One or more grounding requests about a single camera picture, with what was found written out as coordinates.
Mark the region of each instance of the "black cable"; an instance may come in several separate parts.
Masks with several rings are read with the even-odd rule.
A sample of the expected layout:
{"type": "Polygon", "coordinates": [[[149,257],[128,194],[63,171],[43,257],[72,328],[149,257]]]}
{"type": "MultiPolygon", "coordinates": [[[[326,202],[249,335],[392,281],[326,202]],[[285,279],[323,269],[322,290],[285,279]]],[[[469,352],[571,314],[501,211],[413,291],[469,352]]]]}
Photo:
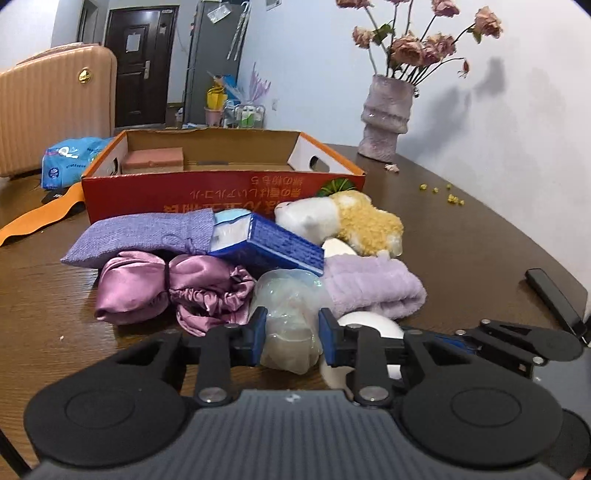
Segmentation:
{"type": "Polygon", "coordinates": [[[16,448],[10,443],[10,440],[4,435],[0,429],[0,455],[4,458],[10,468],[19,476],[24,476],[31,471],[28,463],[17,452],[16,448]]]}

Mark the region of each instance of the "stuffed sheep toy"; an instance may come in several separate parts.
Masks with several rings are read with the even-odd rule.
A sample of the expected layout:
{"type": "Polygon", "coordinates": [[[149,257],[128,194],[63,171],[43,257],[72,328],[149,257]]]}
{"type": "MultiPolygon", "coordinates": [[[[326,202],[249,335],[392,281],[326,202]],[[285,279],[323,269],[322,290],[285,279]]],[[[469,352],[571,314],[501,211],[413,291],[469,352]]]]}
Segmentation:
{"type": "Polygon", "coordinates": [[[280,203],[275,221],[316,245],[336,237],[359,255],[393,258],[402,254],[400,218],[378,210],[367,195],[356,190],[280,203]]]}

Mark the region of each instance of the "blue plastic bag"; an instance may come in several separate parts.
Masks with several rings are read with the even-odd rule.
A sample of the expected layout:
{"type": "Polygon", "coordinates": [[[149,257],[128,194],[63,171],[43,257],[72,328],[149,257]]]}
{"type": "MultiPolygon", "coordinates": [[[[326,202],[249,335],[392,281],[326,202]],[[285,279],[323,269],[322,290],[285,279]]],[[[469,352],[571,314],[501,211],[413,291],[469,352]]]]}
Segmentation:
{"type": "Polygon", "coordinates": [[[45,151],[41,169],[41,186],[56,190],[80,181],[86,167],[103,151],[111,138],[86,137],[64,140],[45,151]]]}

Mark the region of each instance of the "flower stem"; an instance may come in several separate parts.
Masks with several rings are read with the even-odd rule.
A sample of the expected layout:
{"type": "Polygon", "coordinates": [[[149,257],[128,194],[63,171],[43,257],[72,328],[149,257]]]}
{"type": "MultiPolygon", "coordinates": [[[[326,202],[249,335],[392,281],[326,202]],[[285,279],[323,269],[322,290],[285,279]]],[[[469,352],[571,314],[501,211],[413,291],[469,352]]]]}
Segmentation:
{"type": "Polygon", "coordinates": [[[400,76],[400,79],[402,80],[402,77],[404,77],[404,75],[406,74],[406,71],[410,68],[410,64],[408,64],[406,66],[406,68],[404,69],[404,71],[402,72],[402,75],[400,76]]]}
{"type": "Polygon", "coordinates": [[[414,86],[417,86],[419,83],[421,83],[423,80],[426,80],[427,77],[429,77],[429,75],[431,75],[432,73],[434,73],[441,65],[443,65],[444,63],[447,63],[448,61],[454,61],[454,60],[465,60],[464,57],[457,57],[455,59],[449,59],[449,60],[445,60],[445,61],[441,61],[433,70],[431,70],[429,73],[427,73],[422,79],[420,79],[417,83],[414,84],[414,86]]]}
{"type": "Polygon", "coordinates": [[[429,31],[429,28],[431,27],[431,24],[433,23],[433,21],[435,20],[435,15],[433,15],[433,18],[431,19],[431,21],[429,22],[429,25],[427,25],[427,28],[425,29],[425,33],[423,34],[423,36],[421,37],[420,41],[423,41],[423,39],[425,38],[425,35],[427,35],[427,32],[429,31]]]}
{"type": "Polygon", "coordinates": [[[424,69],[421,73],[419,73],[417,75],[417,78],[414,79],[414,81],[416,82],[417,80],[420,80],[423,76],[425,76],[425,74],[428,72],[428,70],[432,67],[432,65],[429,65],[426,69],[424,69]]]}
{"type": "MultiPolygon", "coordinates": [[[[369,8],[368,7],[364,7],[364,10],[367,12],[367,14],[369,16],[369,19],[371,20],[371,23],[374,24],[374,28],[376,30],[379,30],[378,24],[376,23],[374,16],[369,11],[369,8]]],[[[384,53],[386,54],[386,56],[388,56],[388,51],[386,50],[386,47],[384,47],[384,42],[383,41],[380,42],[380,46],[382,47],[382,50],[384,51],[384,53]]]]}
{"type": "Polygon", "coordinates": [[[467,32],[468,30],[470,30],[471,28],[474,28],[475,26],[476,26],[476,24],[475,24],[475,23],[473,23],[472,25],[470,25],[469,27],[467,27],[465,30],[463,30],[463,31],[462,31],[462,33],[460,33],[460,34],[459,34],[459,35],[456,37],[456,39],[453,41],[452,45],[453,45],[455,42],[457,42],[457,41],[460,39],[460,37],[461,37],[461,36],[462,36],[464,33],[466,33],[466,32],[467,32]]]}
{"type": "Polygon", "coordinates": [[[407,77],[407,82],[410,82],[410,83],[412,83],[412,82],[411,82],[411,78],[413,78],[413,75],[414,75],[414,73],[415,73],[417,70],[418,70],[418,66],[416,66],[415,68],[413,68],[412,72],[408,74],[408,77],[407,77]]]}
{"type": "Polygon", "coordinates": [[[378,68],[375,65],[374,55],[371,53],[371,45],[368,48],[368,53],[369,53],[369,59],[371,60],[371,65],[373,65],[373,67],[374,67],[374,73],[377,75],[378,68]]]}
{"type": "Polygon", "coordinates": [[[414,3],[414,0],[410,0],[410,5],[408,6],[407,29],[406,29],[406,32],[404,32],[405,35],[408,33],[408,30],[410,29],[410,14],[411,14],[411,11],[413,10],[413,3],[414,3]]]}
{"type": "Polygon", "coordinates": [[[390,55],[392,54],[392,46],[394,45],[394,35],[396,35],[396,17],[398,16],[398,4],[394,4],[394,20],[392,20],[392,39],[390,41],[390,50],[386,54],[386,77],[388,76],[390,68],[390,55]]]}

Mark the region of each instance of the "orange strap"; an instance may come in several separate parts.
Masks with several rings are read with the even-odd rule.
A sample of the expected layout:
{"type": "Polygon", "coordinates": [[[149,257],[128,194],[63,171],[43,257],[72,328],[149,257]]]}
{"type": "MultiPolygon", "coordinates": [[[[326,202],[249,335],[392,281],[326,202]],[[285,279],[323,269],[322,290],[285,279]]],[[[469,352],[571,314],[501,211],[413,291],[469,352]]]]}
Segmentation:
{"type": "Polygon", "coordinates": [[[0,229],[0,247],[10,236],[29,235],[44,226],[62,220],[78,202],[84,202],[80,182],[72,185],[63,197],[31,210],[0,229]]]}

